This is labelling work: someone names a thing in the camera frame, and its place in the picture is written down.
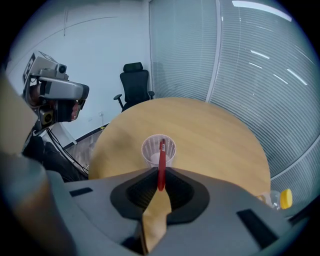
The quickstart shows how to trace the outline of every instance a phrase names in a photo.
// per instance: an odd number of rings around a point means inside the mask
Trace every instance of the office chair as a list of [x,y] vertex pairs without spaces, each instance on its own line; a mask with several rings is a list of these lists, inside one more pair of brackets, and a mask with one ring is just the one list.
[[122,108],[121,112],[141,102],[153,99],[155,93],[147,89],[148,77],[149,72],[144,70],[141,62],[123,66],[123,73],[120,74],[120,79],[124,88],[124,100],[126,103],[125,105],[122,104],[120,99],[122,94],[118,94],[113,98],[119,101]]

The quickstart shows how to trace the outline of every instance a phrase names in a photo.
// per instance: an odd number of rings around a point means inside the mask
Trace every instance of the round wooden table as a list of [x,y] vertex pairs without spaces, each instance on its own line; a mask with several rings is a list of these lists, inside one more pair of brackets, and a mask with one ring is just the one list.
[[[146,168],[141,146],[154,134],[174,140],[174,168],[234,183],[255,196],[270,190],[266,155],[247,126],[218,106],[188,98],[153,99],[118,115],[95,145],[89,178]],[[166,192],[157,191],[143,214],[149,251],[166,231],[169,202]]]

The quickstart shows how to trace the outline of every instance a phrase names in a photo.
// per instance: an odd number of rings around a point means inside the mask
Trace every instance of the plastic bottle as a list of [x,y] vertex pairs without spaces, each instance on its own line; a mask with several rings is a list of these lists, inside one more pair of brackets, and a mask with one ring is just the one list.
[[271,190],[270,193],[262,193],[261,195],[258,195],[257,198],[277,211],[280,209],[285,210],[290,208],[293,201],[292,192],[289,188],[282,191],[281,193],[275,190]]

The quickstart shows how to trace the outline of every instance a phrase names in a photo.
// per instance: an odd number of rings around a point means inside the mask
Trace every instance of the white plastic cup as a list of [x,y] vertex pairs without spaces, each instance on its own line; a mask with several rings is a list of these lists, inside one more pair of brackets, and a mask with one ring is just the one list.
[[176,155],[176,144],[172,138],[155,134],[145,139],[142,143],[141,152],[148,167],[159,167],[160,141],[165,139],[165,166],[171,167]]

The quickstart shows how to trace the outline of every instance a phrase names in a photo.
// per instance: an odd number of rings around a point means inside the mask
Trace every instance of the yellow bottle cap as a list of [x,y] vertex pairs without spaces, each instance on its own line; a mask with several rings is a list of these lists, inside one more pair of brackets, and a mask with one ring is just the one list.
[[288,209],[292,206],[292,192],[291,189],[288,188],[281,192],[280,194],[280,206],[281,209]]

